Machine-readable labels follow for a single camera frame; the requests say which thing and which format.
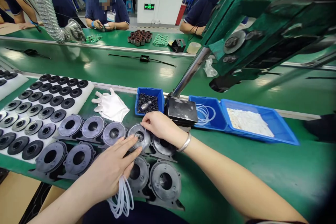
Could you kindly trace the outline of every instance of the latex glove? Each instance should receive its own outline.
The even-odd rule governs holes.
[[[110,88],[110,92],[111,94],[96,92],[98,99],[92,99],[92,103],[96,103],[98,106],[94,111],[106,119],[121,123],[129,109],[112,88]]]

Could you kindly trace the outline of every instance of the bracelet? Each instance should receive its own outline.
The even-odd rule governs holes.
[[[187,137],[187,140],[185,141],[184,145],[183,145],[180,149],[178,149],[178,150],[176,150],[176,151],[177,151],[177,152],[182,152],[182,151],[184,151],[184,150],[188,147],[190,141],[191,141],[191,134],[190,134],[190,132],[188,132],[188,137]]]

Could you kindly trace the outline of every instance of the exit sign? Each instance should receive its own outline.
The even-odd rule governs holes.
[[[154,5],[149,4],[149,3],[145,3],[145,9],[154,10]]]

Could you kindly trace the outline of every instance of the blue storage box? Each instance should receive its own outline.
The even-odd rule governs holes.
[[[274,109],[251,105],[247,103],[240,103],[227,99],[222,99],[220,101],[220,104],[222,107],[224,118],[227,122],[227,127],[224,130],[225,132],[262,142],[283,142],[291,145],[300,145],[292,130],[288,127],[284,119]],[[272,138],[234,128],[231,124],[231,120],[226,109],[238,109],[260,114],[262,119],[268,124],[268,127],[274,134],[274,137]]]
[[[135,100],[135,114],[138,116],[145,116],[145,114],[138,113],[138,103],[139,103],[139,96],[141,93],[144,93],[145,95],[150,96],[157,96],[157,106],[159,108],[160,112],[164,112],[165,110],[165,97],[163,96],[163,90],[162,89],[154,89],[149,87],[138,87],[138,92],[136,94],[136,100]]]
[[[221,106],[217,99],[215,98],[209,98],[209,97],[202,97],[202,96],[189,96],[189,101],[195,102],[197,104],[202,104],[205,106],[212,107],[215,112],[216,116],[213,120],[208,122],[205,125],[197,125],[195,124],[194,127],[197,128],[206,128],[209,130],[218,130],[218,131],[224,131],[227,127],[227,123],[225,121],[225,118],[223,116]],[[209,111],[209,119],[213,116],[214,112],[212,109],[208,108]],[[204,115],[200,112],[197,113],[198,118],[204,119]]]

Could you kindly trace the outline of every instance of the hand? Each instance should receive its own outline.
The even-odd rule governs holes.
[[[145,115],[140,123],[158,138],[162,138],[177,148],[181,148],[188,134],[161,112],[155,111]]]
[[[134,165],[134,159],[139,156],[142,148],[124,157],[126,152],[137,142],[134,135],[120,138],[113,146],[101,153],[90,168],[71,186],[77,192],[85,194],[85,199],[91,205],[97,204],[115,195],[119,190],[119,178],[126,178]]]

